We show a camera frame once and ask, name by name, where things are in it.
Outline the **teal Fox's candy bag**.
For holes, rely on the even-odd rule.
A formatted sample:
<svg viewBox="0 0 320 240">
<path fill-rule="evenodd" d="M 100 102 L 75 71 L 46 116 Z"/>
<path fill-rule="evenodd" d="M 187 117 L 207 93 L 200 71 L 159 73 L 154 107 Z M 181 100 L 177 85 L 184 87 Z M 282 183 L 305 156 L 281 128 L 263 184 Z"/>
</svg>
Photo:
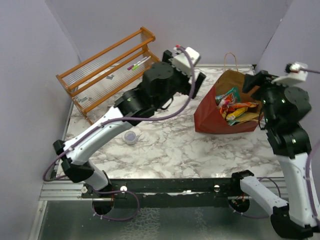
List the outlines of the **teal Fox's candy bag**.
<svg viewBox="0 0 320 240">
<path fill-rule="evenodd" d="M 215 97 L 216 104 L 219 104 L 223 99 L 225 99 L 228 96 L 231 96 L 231 101 L 233 103 L 239 102 L 241 100 L 238 87 L 233 87 L 229 91 L 227 91 L 226 93 L 221 94 L 221 95 L 217 95 Z"/>
</svg>

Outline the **red brown paper bag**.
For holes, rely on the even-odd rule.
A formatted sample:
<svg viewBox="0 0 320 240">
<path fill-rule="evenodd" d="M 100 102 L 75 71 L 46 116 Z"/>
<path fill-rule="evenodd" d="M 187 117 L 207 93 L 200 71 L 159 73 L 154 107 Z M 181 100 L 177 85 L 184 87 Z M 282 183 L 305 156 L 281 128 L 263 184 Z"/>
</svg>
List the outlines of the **red brown paper bag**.
<svg viewBox="0 0 320 240">
<path fill-rule="evenodd" d="M 259 121 L 263 117 L 261 113 L 262 103 L 259 100 L 254 100 L 248 93 L 242 92 L 244 78 L 245 74 L 239 71 L 238 66 L 235 67 L 235 70 L 227 69 L 226 65 L 223 66 L 223 73 L 202 99 L 194 113 L 194 127 L 196 132 L 226 135 L 252 132 L 256 129 Z M 225 94 L 233 87 L 238 87 L 240 103 L 258 103 L 258 106 L 248 108 L 246 111 L 259 114 L 258 121 L 247 121 L 243 123 L 237 123 L 234 120 L 226 121 L 226 116 L 233 111 L 228 110 L 226 116 L 219 113 L 215 97 Z"/>
</svg>

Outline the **orange fruit candy bag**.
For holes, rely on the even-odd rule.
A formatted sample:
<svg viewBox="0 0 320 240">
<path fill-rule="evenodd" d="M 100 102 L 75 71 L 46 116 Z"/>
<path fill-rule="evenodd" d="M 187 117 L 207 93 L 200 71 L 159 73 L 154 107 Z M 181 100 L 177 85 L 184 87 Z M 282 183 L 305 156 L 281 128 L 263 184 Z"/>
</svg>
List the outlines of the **orange fruit candy bag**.
<svg viewBox="0 0 320 240">
<path fill-rule="evenodd" d="M 233 97 L 232 96 L 226 96 L 226 97 L 221 97 L 221 96 L 216 96 L 215 97 L 215 103 L 217 104 L 219 113 L 222 116 L 226 116 L 230 103 L 232 103 Z"/>
</svg>

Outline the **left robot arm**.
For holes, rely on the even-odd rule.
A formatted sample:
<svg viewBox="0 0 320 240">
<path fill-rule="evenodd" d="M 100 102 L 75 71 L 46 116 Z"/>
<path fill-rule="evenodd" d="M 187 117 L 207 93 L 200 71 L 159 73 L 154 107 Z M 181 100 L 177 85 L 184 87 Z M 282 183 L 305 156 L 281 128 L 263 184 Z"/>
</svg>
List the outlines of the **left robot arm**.
<svg viewBox="0 0 320 240">
<path fill-rule="evenodd" d="M 97 196 L 106 197 L 111 190 L 107 174 L 90 161 L 90 157 L 119 134 L 140 122 L 156 122 L 175 117 L 195 98 L 206 78 L 195 74 L 201 55 L 191 47 L 166 50 L 163 61 L 153 63 L 142 81 L 127 90 L 114 106 L 93 125 L 68 140 L 57 140 L 53 147 L 62 161 L 64 175 L 73 183 L 85 182 Z"/>
</svg>

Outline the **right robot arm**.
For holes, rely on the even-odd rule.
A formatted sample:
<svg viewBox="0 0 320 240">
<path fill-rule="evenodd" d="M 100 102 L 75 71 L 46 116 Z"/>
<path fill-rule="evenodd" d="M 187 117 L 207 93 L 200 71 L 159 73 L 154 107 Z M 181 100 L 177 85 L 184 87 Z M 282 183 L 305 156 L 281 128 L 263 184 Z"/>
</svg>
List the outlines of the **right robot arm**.
<svg viewBox="0 0 320 240">
<path fill-rule="evenodd" d="M 235 172 L 229 189 L 253 198 L 269 215 L 274 231 L 285 239 L 304 240 L 320 230 L 320 203 L 312 176 L 312 147 L 300 121 L 311 111 L 308 93 L 297 86 L 306 79 L 295 72 L 274 76 L 262 70 L 246 74 L 242 91 L 261 102 L 267 140 L 285 180 L 288 200 L 265 187 L 250 171 Z"/>
</svg>

